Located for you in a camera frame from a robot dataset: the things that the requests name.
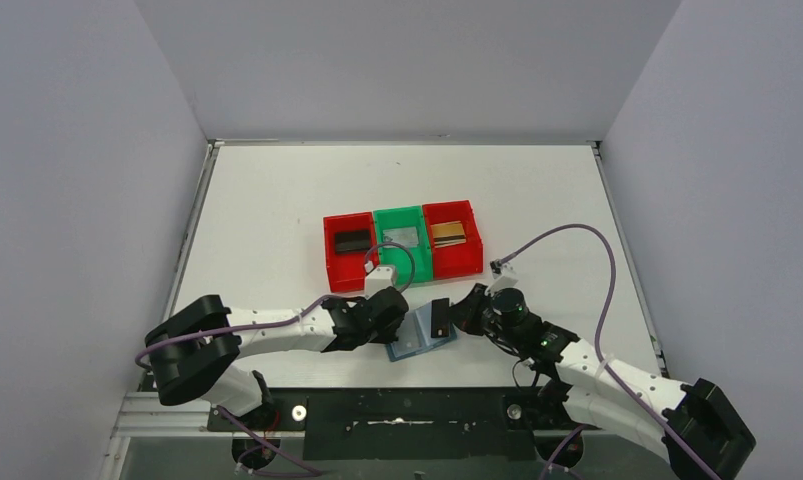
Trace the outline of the teal card holder wallet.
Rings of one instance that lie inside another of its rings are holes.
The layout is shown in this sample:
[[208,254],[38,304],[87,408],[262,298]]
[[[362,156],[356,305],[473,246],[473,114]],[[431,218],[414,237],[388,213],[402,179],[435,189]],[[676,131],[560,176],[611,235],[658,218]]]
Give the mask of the teal card holder wallet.
[[431,303],[433,301],[405,315],[396,331],[396,340],[386,346],[390,362],[398,362],[428,353],[457,339],[452,322],[451,334],[448,338],[432,339],[430,337]]

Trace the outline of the red plastic bin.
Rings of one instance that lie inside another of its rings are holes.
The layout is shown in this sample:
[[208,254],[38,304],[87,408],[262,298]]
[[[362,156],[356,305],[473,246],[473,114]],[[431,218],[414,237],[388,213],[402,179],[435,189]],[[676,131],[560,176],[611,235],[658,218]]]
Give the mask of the red plastic bin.
[[323,218],[325,266],[329,289],[332,293],[348,293],[364,289],[367,262],[377,265],[378,255],[373,252],[337,255],[333,250],[333,236],[336,232],[368,229],[371,232],[372,246],[376,243],[373,214],[371,212],[350,213]]
[[[422,206],[433,255],[434,280],[446,280],[479,274],[483,270],[483,242],[474,211],[468,200],[429,203]],[[467,240],[463,244],[435,248],[431,225],[460,221]]]

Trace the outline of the green plastic bin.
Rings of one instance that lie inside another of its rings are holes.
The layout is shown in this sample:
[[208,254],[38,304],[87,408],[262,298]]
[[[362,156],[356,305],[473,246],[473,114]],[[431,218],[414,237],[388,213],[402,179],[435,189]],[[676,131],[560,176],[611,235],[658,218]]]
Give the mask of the green plastic bin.
[[434,279],[433,255],[430,235],[427,231],[425,216],[421,206],[408,206],[391,209],[376,210],[373,212],[375,233],[379,242],[382,240],[382,231],[385,229],[415,226],[420,236],[420,245],[414,249],[404,247],[413,257],[410,257],[401,248],[389,246],[378,250],[379,260],[382,264],[394,265],[401,284],[412,280],[413,283],[426,283]]

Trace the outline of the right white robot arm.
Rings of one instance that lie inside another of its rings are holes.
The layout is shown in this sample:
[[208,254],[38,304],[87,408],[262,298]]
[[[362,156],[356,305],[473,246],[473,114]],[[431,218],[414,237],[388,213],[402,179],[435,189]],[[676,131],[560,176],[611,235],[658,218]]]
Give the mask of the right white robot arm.
[[459,330],[485,336],[549,378],[568,418],[641,446],[679,479],[734,479],[754,451],[754,434],[716,384],[652,374],[544,321],[516,288],[477,284],[448,308]]

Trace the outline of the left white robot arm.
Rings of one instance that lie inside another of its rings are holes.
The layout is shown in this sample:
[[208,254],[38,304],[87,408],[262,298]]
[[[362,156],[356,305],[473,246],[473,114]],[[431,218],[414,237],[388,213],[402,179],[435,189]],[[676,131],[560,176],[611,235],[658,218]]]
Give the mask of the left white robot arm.
[[304,308],[236,309],[204,295],[152,329],[136,364],[151,372],[164,406],[202,399],[230,414],[252,415],[271,401],[264,376],[239,359],[289,351],[349,352],[388,344],[409,311],[401,291],[323,295]]

